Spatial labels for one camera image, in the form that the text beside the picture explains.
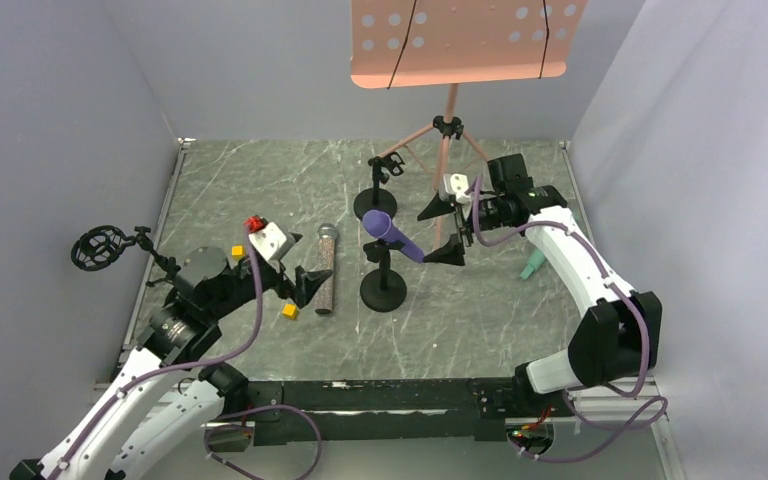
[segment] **teal object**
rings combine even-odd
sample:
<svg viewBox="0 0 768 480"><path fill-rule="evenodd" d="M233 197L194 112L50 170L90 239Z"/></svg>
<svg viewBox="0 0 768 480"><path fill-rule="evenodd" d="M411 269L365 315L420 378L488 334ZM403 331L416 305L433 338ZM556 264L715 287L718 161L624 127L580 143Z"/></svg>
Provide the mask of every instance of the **teal object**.
<svg viewBox="0 0 768 480"><path fill-rule="evenodd" d="M543 265L543 262L545 261L546 255L543 255L543 252L540 250L535 250L534 253L528 257L528 263L525 265L525 269L522 271L522 273L519 274L519 277L523 280L528 280L528 277L530 277L532 273L536 272L537 269L540 268L540 266Z"/></svg>

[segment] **yellow cube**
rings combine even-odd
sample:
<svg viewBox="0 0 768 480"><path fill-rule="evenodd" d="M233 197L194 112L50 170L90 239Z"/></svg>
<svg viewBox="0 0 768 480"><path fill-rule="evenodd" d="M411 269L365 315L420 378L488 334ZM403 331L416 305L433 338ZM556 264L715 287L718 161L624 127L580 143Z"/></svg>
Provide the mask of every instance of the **yellow cube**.
<svg viewBox="0 0 768 480"><path fill-rule="evenodd" d="M299 316L299 307L292 303L287 303L284 305L284 309L281 310L281 315L284 315L290 320L295 320Z"/></svg>
<svg viewBox="0 0 768 480"><path fill-rule="evenodd" d="M242 245L234 245L231 247L231 258L236 261L240 261L241 258L246 256L246 249Z"/></svg>

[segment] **pink music stand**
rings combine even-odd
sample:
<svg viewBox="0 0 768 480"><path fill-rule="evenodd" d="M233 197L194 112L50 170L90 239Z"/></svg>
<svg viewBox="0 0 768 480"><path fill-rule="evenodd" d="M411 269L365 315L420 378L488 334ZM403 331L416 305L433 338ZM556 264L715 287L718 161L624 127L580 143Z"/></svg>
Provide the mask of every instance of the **pink music stand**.
<svg viewBox="0 0 768 480"><path fill-rule="evenodd" d="M408 144L438 129L442 138L434 190L446 171L452 135L456 139L463 135L478 156L488 161L455 117L458 85L563 74L586 4L587 0L417 0L414 9L414 0L352 0L351 78L356 85L449 84L442 118L438 116L376 156L383 158L405 148L419 162ZM438 218L435 249L440 246L441 233Z"/></svg>

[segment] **purple microphone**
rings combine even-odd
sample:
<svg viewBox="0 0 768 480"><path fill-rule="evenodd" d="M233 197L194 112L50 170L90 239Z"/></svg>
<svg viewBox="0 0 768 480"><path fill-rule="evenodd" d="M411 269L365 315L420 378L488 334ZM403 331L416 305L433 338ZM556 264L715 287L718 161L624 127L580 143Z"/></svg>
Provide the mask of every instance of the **purple microphone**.
<svg viewBox="0 0 768 480"><path fill-rule="evenodd" d="M405 236L395 225L393 219L381 210L370 210L363 215L363 228L366 233L387 243L402 242L399 249L402 254L416 263L422 263L425 254L422 249Z"/></svg>

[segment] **gray marble surface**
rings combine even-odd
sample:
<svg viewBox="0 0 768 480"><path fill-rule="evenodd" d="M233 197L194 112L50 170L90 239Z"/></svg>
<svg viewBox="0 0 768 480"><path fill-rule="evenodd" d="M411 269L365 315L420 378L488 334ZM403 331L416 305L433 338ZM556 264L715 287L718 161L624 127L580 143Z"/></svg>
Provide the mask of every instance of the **gray marble surface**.
<svg viewBox="0 0 768 480"><path fill-rule="evenodd" d="M412 144L433 169L439 136ZM566 345L579 320L572 297L548 263L528 281L519 278L533 245L524 239L490 249L467 250L467 266L418 265L395 254L393 269L408 284L405 303L376 313L360 301L368 263L361 245L372 239L352 212L355 195L371 186L366 160L393 141L196 141L185 158L159 250L182 257L204 245L227 251L241 243L243 221L261 215L305 236L284 259L289 269L316 265L316 229L337 225L334 315L312 306L295 321L281 315L284 302L265 295L263 328L254 346L231 363L256 380L411 379L509 376L528 360ZM479 141L491 157L522 153L538 185L552 184L578 210L558 142ZM426 252L433 221L416 215L431 199L431 177L403 155L405 174L386 188L399 202L394 223ZM465 141L456 142L450 172L474 176L481 167ZM446 225L452 231L452 225ZM160 276L153 272L152 278ZM166 289L149 289L136 332L158 308ZM250 335L251 302L222 320L224 333L208 356L225 353Z"/></svg>

